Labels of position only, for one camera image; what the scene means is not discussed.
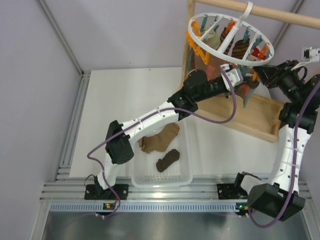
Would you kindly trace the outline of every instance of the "white table surface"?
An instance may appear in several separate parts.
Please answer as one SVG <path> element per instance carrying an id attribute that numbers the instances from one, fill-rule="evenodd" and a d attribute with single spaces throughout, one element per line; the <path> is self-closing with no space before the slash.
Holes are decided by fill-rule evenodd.
<path id="1" fill-rule="evenodd" d="M 181 80 L 181 67 L 94 70 L 84 102 L 75 144 L 70 177 L 98 174 L 100 166 L 87 159 L 90 150 L 106 138 L 109 123 L 139 117 L 162 104 L 176 92 Z M 257 94 L 270 97 L 264 86 Z M 271 172 L 278 142 L 270 143 L 219 124 L 194 116 L 185 118 L 193 143 L 193 175 L 234 175 Z M 104 160 L 104 147 L 93 156 Z M 120 177 L 131 175 L 129 161 L 123 164 Z"/>

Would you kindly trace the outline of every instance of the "brown sock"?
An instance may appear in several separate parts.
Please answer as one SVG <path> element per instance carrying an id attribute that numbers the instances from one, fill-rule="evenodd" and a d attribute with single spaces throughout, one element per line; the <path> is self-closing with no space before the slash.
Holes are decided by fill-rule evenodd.
<path id="1" fill-rule="evenodd" d="M 221 42 L 221 43 L 222 43 L 222 42 L 225 40 L 225 38 L 227 37 L 227 35 L 225 34 L 226 29 L 227 29 L 227 28 L 225 27 L 225 28 L 223 29 L 223 32 L 221 33 L 221 36 L 220 36 L 220 42 Z M 223 54 L 228 55 L 228 53 L 229 53 L 229 51 L 230 51 L 230 48 L 231 48 L 232 44 L 234 43 L 234 39 L 235 39 L 235 38 L 233 38 L 232 41 L 229 43 L 229 46 L 226 48 L 226 50 L 224 51 Z"/>
<path id="2" fill-rule="evenodd" d="M 234 47 L 232 49 L 231 57 L 236 59 L 242 59 L 250 45 L 250 38 L 247 39 L 245 43 L 243 43 L 243 39 L 237 41 L 234 44 Z"/>
<path id="3" fill-rule="evenodd" d="M 167 124 L 163 130 L 154 136 L 144 136 L 138 140 L 139 147 L 147 154 L 154 150 L 165 152 L 171 141 L 178 135 L 179 125 L 176 123 Z"/>
<path id="4" fill-rule="evenodd" d="M 180 158 L 180 152 L 176 149 L 172 149 L 169 151 L 163 159 L 159 159 L 158 162 L 155 164 L 156 169 L 162 173 L 164 170 L 166 170 L 168 167 L 170 167 L 171 164 L 178 161 Z"/>

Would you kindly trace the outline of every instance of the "gray wall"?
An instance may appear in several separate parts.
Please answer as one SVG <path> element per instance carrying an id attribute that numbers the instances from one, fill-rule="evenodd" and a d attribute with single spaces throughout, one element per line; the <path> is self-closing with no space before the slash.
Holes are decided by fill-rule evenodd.
<path id="1" fill-rule="evenodd" d="M 300 14 L 319 17 L 320 1 L 307 0 L 300 11 Z M 272 60 L 273 64 L 280 64 L 285 60 L 302 59 L 302 47 L 319 46 L 320 47 L 320 30 L 307 28 L 303 26 L 290 26 L 287 34 L 280 43 Z M 308 78 L 314 75 L 320 67 L 320 63 L 310 63 L 308 68 Z M 288 102 L 288 99 L 282 94 L 279 89 L 273 89 L 271 96 L 280 101 Z M 320 117 L 318 117 L 314 132 L 306 145 L 300 176 L 307 181 L 311 195 L 320 213 Z"/>
<path id="2" fill-rule="evenodd" d="M 0 238 L 24 240 L 52 180 L 79 75 L 36 1 L 0 1 L 0 33 Z"/>
<path id="3" fill-rule="evenodd" d="M 290 11 L 295 1 L 251 0 L 254 4 L 274 6 L 284 11 Z M 182 65 L 187 0 L 46 2 L 84 70 Z M 196 13 L 207 12 L 235 17 L 241 15 L 231 10 L 196 4 Z M 253 15 L 248 17 L 247 22 L 261 30 L 271 41 L 281 28 L 278 21 Z"/>

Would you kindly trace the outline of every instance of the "black mounting bracket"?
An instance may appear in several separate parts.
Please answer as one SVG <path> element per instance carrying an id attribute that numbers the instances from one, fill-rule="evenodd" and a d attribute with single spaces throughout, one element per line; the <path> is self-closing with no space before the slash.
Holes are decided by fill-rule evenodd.
<path id="1" fill-rule="evenodd" d="M 120 200 L 126 200 L 129 192 L 128 184 L 116 184 L 112 187 Z M 88 184 L 85 187 L 85 200 L 116 200 L 116 196 L 110 189 L 103 190 L 97 177 L 94 177 L 94 184 Z"/>
<path id="2" fill-rule="evenodd" d="M 242 195 L 234 183 L 219 183 L 216 186 L 219 200 L 247 199 L 248 197 L 246 192 Z"/>

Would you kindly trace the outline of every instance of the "wooden tray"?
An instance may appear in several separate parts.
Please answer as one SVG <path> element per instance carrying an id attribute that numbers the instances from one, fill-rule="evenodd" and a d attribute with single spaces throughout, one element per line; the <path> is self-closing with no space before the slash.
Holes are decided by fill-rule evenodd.
<path id="1" fill-rule="evenodd" d="M 246 108 L 239 96 L 236 96 L 236 103 L 236 114 L 225 126 L 271 143 L 278 139 L 281 123 L 278 118 L 283 102 L 253 94 Z M 217 121 L 227 119 L 233 110 L 232 98 L 212 97 L 197 104 L 198 114 Z"/>

